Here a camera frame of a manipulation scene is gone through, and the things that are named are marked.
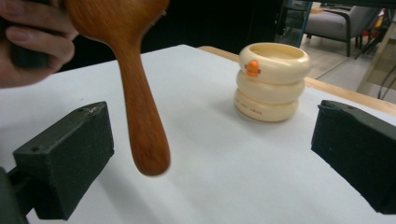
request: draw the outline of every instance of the gray chair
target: gray chair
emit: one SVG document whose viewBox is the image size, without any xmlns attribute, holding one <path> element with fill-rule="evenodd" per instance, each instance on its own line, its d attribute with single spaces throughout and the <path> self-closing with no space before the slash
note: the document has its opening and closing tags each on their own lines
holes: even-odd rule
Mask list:
<svg viewBox="0 0 396 224">
<path fill-rule="evenodd" d="M 374 24 L 381 8 L 352 7 L 350 11 L 324 10 L 311 14 L 305 26 L 307 38 L 312 35 L 346 43 L 346 56 L 350 56 L 350 39 L 356 38 L 361 48 L 363 32 Z"/>
</svg>

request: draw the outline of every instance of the hand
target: hand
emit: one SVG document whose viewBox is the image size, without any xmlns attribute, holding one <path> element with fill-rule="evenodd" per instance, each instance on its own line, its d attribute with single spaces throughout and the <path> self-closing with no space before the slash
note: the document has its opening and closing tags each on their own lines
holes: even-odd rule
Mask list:
<svg viewBox="0 0 396 224">
<path fill-rule="evenodd" d="M 78 35 L 61 0 L 43 5 L 22 0 L 0 0 L 0 88 L 36 83 L 55 73 L 74 56 Z M 19 68 L 11 62 L 10 42 L 49 55 L 47 67 Z"/>
</svg>

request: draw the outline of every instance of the stacked cups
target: stacked cups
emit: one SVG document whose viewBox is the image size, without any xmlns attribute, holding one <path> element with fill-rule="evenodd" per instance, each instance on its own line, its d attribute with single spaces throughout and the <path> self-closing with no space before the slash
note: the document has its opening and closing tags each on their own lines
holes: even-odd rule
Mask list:
<svg viewBox="0 0 396 224">
<path fill-rule="evenodd" d="M 252 44 L 239 53 L 239 65 L 235 105 L 243 114 L 261 121 L 294 114 L 310 69 L 304 51 L 277 43 Z"/>
</svg>

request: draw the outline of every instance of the table surface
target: table surface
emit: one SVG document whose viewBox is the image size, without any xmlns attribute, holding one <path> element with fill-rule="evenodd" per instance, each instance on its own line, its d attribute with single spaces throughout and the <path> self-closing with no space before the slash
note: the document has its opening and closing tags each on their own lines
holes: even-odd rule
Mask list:
<svg viewBox="0 0 396 224">
<path fill-rule="evenodd" d="M 108 104 L 115 155 L 68 222 L 79 223 L 395 223 L 376 213 L 310 148 L 318 104 L 354 105 L 393 125 L 395 116 L 320 91 L 307 81 L 290 119 L 248 119 L 233 105 L 238 63 L 188 46 L 142 55 L 172 152 L 157 177 L 136 170 L 117 62 L 0 90 L 0 166 L 12 151 L 72 110 Z M 31 223 L 64 223 L 37 220 Z"/>
</svg>

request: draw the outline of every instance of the wooden spoon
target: wooden spoon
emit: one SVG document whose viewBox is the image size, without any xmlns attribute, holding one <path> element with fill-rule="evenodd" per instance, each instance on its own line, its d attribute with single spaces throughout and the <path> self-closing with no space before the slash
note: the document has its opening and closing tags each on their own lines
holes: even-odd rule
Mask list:
<svg viewBox="0 0 396 224">
<path fill-rule="evenodd" d="M 120 65 L 134 163 L 143 175 L 160 175 L 169 146 L 140 58 L 141 40 L 169 0 L 65 0 L 76 29 L 108 44 Z"/>
</svg>

